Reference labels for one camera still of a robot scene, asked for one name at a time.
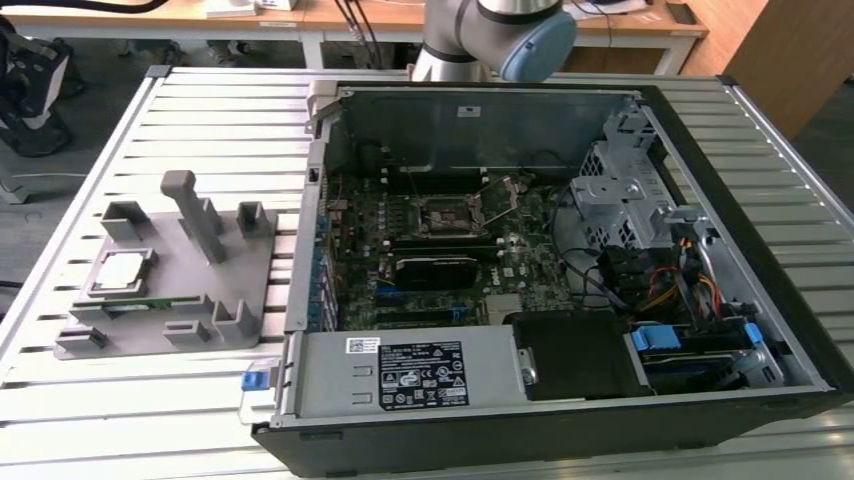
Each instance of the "open computer chassis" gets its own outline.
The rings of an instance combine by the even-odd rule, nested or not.
[[[848,401],[850,367],[657,87],[329,82],[310,102],[252,430],[298,475],[697,448]]]

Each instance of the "slotted metal work surface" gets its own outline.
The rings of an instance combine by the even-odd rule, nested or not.
[[[320,78],[403,77],[176,69],[166,79],[146,79],[0,327],[4,480],[292,477],[254,443],[236,411],[242,372],[254,360],[280,354],[310,143],[304,95]],[[840,348],[854,358],[850,213],[739,92],[713,79],[573,75],[555,81],[659,85]],[[669,166],[690,200],[687,181],[675,164]],[[136,200],[147,211],[175,211],[159,194],[159,176],[170,169],[196,172],[198,190],[218,210],[255,200],[280,213],[262,343],[242,351],[59,362],[54,338],[104,235],[96,215],[116,200]],[[845,407],[769,425],[714,448],[403,477],[852,478],[853,428],[854,412]]]

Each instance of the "motherboard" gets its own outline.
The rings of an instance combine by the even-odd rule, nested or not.
[[[337,329],[501,324],[521,311],[571,309],[549,229],[562,189],[486,170],[333,176]]]

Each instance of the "power supply label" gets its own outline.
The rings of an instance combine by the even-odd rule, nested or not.
[[[387,411],[469,405],[461,342],[382,345],[379,393]]]

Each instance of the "green circuit board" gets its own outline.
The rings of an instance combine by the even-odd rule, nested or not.
[[[381,180],[371,178],[338,177],[330,182],[329,248],[339,296],[339,330],[431,326],[419,321],[383,323],[383,314],[401,312],[451,312],[451,325],[486,325],[485,299],[490,295],[517,294],[525,311],[573,308],[570,285],[546,228],[559,189],[553,185],[525,187],[510,202],[502,189],[505,185],[515,188],[519,180],[507,175],[489,178],[489,194],[474,199],[471,195],[393,195]],[[454,215],[473,204],[482,222],[477,227]],[[425,222],[419,225],[419,207],[437,208],[450,216],[435,218],[426,227]],[[487,238],[501,245],[501,257],[497,262],[478,265],[470,288],[401,291],[394,283],[394,258],[383,245],[390,239],[421,238],[433,233]]]

